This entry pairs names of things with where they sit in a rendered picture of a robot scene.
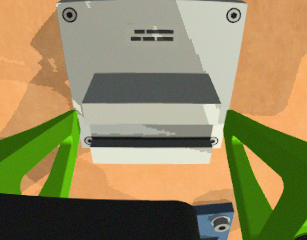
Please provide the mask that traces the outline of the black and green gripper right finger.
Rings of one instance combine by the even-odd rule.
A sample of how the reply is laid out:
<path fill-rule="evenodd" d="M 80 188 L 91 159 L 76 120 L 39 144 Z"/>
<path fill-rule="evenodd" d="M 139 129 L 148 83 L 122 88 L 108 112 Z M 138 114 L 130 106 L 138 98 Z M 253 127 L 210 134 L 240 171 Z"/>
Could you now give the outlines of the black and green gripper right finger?
<path fill-rule="evenodd" d="M 234 110 L 226 112 L 223 136 L 242 240 L 295 240 L 307 235 L 307 141 Z M 274 209 L 243 144 L 283 181 L 283 193 Z"/>

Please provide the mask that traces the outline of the grey metal block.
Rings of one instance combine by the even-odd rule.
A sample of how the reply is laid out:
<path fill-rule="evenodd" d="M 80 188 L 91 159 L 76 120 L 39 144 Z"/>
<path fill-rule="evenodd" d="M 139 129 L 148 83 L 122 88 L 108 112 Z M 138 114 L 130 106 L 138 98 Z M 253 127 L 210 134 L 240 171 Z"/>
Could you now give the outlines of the grey metal block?
<path fill-rule="evenodd" d="M 82 101 L 99 164 L 210 164 L 221 102 L 207 73 L 94 73 Z"/>

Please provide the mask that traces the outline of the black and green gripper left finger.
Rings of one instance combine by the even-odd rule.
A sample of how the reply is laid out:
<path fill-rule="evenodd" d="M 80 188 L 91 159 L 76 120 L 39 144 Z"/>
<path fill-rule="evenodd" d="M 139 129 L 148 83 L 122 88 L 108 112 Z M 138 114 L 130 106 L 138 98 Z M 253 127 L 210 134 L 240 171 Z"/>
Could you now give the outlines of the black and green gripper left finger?
<path fill-rule="evenodd" d="M 22 178 L 60 145 L 38 196 L 69 198 L 80 139 L 76 110 L 0 140 L 0 193 L 22 195 Z"/>

